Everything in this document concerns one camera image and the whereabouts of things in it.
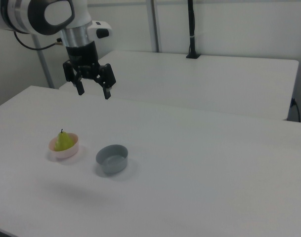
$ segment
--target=pear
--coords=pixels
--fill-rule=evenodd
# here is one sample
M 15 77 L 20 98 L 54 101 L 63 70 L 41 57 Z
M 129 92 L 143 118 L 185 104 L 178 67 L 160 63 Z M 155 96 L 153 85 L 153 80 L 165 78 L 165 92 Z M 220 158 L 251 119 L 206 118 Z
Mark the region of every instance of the pear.
M 63 132 L 63 130 L 61 130 L 55 143 L 55 151 L 61 152 L 73 147 L 74 145 L 75 143 L 71 139 L 71 137 L 66 132 Z

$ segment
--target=white table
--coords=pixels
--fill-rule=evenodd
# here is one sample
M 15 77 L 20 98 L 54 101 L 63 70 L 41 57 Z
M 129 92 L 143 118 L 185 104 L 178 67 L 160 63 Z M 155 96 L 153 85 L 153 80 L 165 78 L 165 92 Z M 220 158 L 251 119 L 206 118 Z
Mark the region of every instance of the white table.
M 288 116 L 299 63 L 294 60 L 113 51 L 114 98 L 284 120 Z M 87 94 L 103 95 L 83 79 Z M 72 83 L 61 90 L 77 93 Z
M 80 138 L 64 162 L 47 144 Z M 96 153 L 128 148 L 106 177 Z M 30 87 L 0 107 L 0 230 L 18 237 L 301 237 L 301 124 Z

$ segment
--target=bowl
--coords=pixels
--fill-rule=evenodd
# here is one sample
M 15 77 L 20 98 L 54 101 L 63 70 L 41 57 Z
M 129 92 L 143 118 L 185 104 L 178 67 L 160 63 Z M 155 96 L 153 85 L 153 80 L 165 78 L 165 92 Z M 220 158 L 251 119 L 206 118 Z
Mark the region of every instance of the bowl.
M 111 145 L 98 152 L 96 162 L 104 173 L 115 174 L 126 168 L 128 153 L 127 148 L 122 145 Z
M 48 148 L 54 157 L 56 157 L 58 159 L 65 159 L 65 158 L 69 158 L 69 157 L 73 156 L 74 154 L 76 154 L 78 152 L 78 150 L 79 150 L 78 136 L 74 133 L 68 133 L 68 135 L 75 144 L 71 148 L 66 149 L 64 151 L 60 151 L 60 152 L 55 151 L 55 143 L 58 139 L 57 137 L 53 138 L 50 141 Z

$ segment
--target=gray bowl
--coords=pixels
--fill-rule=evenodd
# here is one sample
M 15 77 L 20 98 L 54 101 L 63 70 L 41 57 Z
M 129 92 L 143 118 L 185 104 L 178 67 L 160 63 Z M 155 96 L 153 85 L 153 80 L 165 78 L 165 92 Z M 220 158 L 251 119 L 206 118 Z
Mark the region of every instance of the gray bowl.
M 96 155 L 98 162 L 106 174 L 115 174 L 127 166 L 128 150 L 122 145 L 111 145 L 103 148 Z

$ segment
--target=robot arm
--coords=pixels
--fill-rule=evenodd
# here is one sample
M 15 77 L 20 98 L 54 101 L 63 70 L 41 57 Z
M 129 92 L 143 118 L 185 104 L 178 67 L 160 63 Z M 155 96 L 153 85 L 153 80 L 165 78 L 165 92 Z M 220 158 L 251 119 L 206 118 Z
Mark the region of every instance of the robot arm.
M 61 34 L 69 60 L 63 64 L 66 80 L 82 95 L 82 78 L 103 87 L 108 99 L 116 83 L 111 65 L 101 66 L 94 40 L 112 33 L 106 22 L 92 21 L 87 0 L 0 0 L 0 29 L 22 34 Z

